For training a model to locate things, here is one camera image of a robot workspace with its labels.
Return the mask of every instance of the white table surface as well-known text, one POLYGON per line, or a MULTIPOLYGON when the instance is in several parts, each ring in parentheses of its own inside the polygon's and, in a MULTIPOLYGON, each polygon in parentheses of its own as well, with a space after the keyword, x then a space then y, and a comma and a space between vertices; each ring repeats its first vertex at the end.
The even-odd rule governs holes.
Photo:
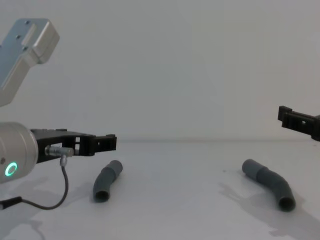
MULTIPOLYGON (((58 209, 23 203, 0 212, 0 240, 318 240, 320 143, 119 143, 117 151, 73 157, 70 190, 58 209), (283 213, 273 196, 244 177, 253 158, 291 185, 296 209, 283 213), (92 187, 111 160, 123 172, 106 203, 92 187)), ((39 164, 23 179, 0 186, 0 198, 23 196, 44 205, 59 201, 59 161, 39 164)))

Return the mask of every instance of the green led ring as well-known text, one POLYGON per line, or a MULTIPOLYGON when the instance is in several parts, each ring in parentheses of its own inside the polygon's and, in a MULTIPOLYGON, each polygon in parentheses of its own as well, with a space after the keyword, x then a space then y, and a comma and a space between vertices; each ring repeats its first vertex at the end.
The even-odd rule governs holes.
POLYGON ((14 174, 16 172, 17 168, 18 168, 17 163, 15 163, 15 162, 10 163, 5 169, 5 175, 7 177, 10 177, 12 174, 14 174))

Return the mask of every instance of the black mounting bracket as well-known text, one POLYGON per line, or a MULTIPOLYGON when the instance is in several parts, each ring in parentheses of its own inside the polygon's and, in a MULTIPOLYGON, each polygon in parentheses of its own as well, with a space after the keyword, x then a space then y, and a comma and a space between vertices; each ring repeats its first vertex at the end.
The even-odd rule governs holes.
POLYGON ((313 140, 320 141, 320 117, 293 111, 286 106, 280 106, 278 120, 282 127, 303 134, 308 134, 313 140))
POLYGON ((113 151, 117 147, 117 137, 114 134, 95 136, 67 129, 31 129, 31 132, 38 144, 38 164, 58 158, 46 155, 45 148, 51 145, 72 148, 75 156, 87 157, 94 156, 95 153, 113 151))

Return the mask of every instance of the gray pipe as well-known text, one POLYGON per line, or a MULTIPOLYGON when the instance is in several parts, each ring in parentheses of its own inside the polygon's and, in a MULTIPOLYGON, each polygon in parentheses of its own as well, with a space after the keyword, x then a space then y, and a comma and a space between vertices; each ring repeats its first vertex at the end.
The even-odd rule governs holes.
POLYGON ((290 212, 296 207, 296 201, 288 182, 266 166, 248 159, 242 165, 242 171, 252 180, 269 188, 280 210, 290 212))
POLYGON ((111 161, 105 168, 102 169, 99 176, 96 178, 93 186, 93 199, 97 203, 108 201, 110 197, 110 186, 122 172, 123 166, 117 160, 111 161))

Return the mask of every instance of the wire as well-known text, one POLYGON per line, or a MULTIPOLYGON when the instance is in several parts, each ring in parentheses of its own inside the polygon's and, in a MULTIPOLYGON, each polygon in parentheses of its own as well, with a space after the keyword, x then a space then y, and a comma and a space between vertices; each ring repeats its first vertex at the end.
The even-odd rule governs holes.
POLYGON ((61 166, 61 170, 62 170, 62 173, 64 176, 65 189, 64 189, 64 194, 63 194, 61 200, 56 205, 54 205, 54 206, 41 206, 37 203, 34 203, 34 202, 26 200, 26 199, 22 199, 21 202, 25 203, 25 204, 29 204, 31 206, 34 206, 35 208, 42 209, 42 210, 53 210, 53 209, 60 207, 61 204, 66 200, 67 195, 68 195, 68 191, 69 191, 69 180, 68 180, 68 175, 67 175, 66 169, 64 166, 61 166))

